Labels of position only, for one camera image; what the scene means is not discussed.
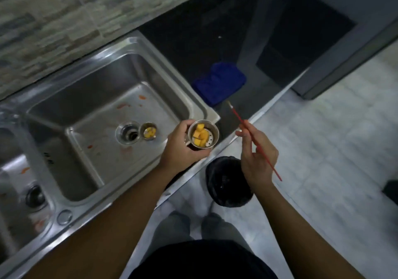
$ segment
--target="red paintbrush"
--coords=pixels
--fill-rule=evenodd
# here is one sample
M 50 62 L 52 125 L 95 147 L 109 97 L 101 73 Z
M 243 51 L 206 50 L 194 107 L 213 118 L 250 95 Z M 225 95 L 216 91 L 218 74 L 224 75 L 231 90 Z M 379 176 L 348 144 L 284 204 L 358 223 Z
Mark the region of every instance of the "red paintbrush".
M 229 104 L 229 107 L 231 107 L 232 112 L 237 116 L 237 118 L 239 119 L 239 121 L 242 123 L 243 126 L 246 127 L 246 129 L 249 131 L 248 127 L 246 126 L 245 122 L 241 119 L 241 117 L 239 116 L 238 112 L 235 110 L 235 108 L 231 105 L 231 102 L 227 100 L 227 103 Z M 256 141 L 256 139 L 254 138 L 253 134 L 249 131 L 250 136 L 251 136 L 251 140 L 253 141 L 253 143 L 257 146 L 258 151 L 261 153 L 261 155 L 266 159 L 267 163 L 271 166 L 272 170 L 275 172 L 276 176 L 280 179 L 280 181 L 282 181 L 281 176 L 278 174 L 278 172 L 275 170 L 275 168 L 272 166 L 271 162 L 269 161 L 266 153 L 264 152 L 264 150 L 261 148 L 260 144 Z

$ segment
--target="stone tile backsplash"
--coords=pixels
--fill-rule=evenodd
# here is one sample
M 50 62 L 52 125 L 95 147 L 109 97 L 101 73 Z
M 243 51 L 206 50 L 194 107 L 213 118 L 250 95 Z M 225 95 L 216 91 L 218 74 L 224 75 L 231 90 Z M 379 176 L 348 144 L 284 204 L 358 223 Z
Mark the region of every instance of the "stone tile backsplash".
M 0 99 L 187 0 L 0 0 Z

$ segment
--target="blue cloth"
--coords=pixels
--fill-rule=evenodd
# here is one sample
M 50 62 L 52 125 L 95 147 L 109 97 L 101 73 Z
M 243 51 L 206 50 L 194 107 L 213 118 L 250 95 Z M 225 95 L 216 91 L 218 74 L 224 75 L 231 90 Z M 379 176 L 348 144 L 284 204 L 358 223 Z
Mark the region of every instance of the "blue cloth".
M 211 66 L 210 73 L 192 82 L 192 88 L 207 105 L 213 107 L 235 93 L 246 83 L 246 76 L 229 62 Z

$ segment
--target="pants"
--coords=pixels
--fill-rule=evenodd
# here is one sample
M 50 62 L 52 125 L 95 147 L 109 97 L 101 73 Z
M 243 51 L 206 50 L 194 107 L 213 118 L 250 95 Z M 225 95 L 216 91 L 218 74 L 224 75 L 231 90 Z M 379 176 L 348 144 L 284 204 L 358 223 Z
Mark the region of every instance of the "pants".
M 191 241 L 191 220 L 188 216 L 174 211 L 160 222 L 153 234 L 151 244 L 141 262 L 148 258 L 158 248 L 169 244 Z M 233 240 L 250 252 L 253 252 L 243 236 L 231 223 L 224 221 L 218 214 L 210 213 L 201 225 L 203 239 Z

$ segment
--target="person's left hand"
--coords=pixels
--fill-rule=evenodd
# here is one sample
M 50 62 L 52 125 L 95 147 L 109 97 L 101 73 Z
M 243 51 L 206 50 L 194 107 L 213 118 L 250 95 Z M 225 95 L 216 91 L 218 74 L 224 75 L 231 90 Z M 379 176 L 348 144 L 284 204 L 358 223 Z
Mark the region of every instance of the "person's left hand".
M 210 154 L 211 149 L 193 151 L 185 145 L 185 132 L 194 122 L 195 120 L 192 119 L 182 121 L 169 135 L 167 145 L 160 157 L 160 167 L 170 169 L 177 174 Z

